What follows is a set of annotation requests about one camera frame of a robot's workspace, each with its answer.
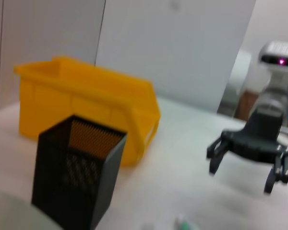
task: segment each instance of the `yellow plastic bin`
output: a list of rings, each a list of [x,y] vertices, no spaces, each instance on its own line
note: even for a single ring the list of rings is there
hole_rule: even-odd
[[[156,134],[160,111],[151,82],[67,57],[14,68],[20,81],[19,132],[39,133],[72,114],[128,132],[123,166],[135,165]]]

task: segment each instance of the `storage bin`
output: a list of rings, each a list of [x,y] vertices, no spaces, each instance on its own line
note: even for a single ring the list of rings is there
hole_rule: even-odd
[[[67,57],[14,68],[20,75],[19,132],[39,133],[73,115],[128,132],[122,165],[136,164],[156,134],[160,111],[151,82]]]
[[[65,230],[95,229],[110,205],[126,139],[76,116],[40,134],[32,204]]]

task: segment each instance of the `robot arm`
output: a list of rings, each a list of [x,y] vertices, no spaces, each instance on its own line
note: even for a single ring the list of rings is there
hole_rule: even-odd
[[[239,131],[224,130],[207,148],[207,158],[213,175],[228,151],[272,164],[264,188],[265,193],[271,193],[275,182],[288,183],[288,146],[277,142],[281,126],[288,124],[288,43],[265,45],[259,63],[271,72],[269,84],[260,93],[245,127]]]

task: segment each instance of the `black mesh pencil holder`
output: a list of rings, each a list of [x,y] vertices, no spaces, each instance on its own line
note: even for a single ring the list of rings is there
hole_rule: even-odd
[[[66,230],[95,229],[110,205],[126,137],[77,116],[40,134],[32,204]]]

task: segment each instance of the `table surface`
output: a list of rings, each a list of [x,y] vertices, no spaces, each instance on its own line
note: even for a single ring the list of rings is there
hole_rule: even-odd
[[[202,230],[288,229],[288,185],[263,194],[270,165],[229,153],[208,173],[207,146],[241,121],[158,101],[157,135],[137,167],[120,169],[98,230],[172,230],[180,214]],[[36,142],[18,135],[18,119],[18,104],[0,111],[0,191],[30,202]]]

